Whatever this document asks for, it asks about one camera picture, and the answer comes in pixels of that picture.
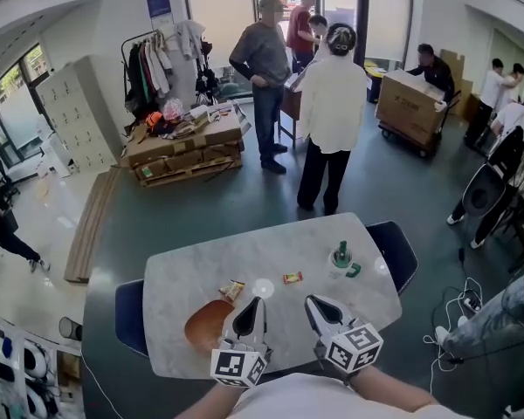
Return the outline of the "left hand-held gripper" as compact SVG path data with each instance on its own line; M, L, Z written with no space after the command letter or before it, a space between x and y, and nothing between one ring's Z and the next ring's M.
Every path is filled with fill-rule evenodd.
M254 297L241 309L234 309L224 321L218 348L211 352L210 376L227 387L254 388L267 370L272 353L265 333L262 298Z

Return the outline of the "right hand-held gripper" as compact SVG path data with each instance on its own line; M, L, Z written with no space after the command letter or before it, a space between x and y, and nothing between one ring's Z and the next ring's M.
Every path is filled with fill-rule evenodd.
M375 363L383 347L377 330L355 319L342 303L329 297L308 295L305 311L318 337L315 356L320 363L331 364L345 383L364 368ZM328 326L341 326L337 333L326 335Z

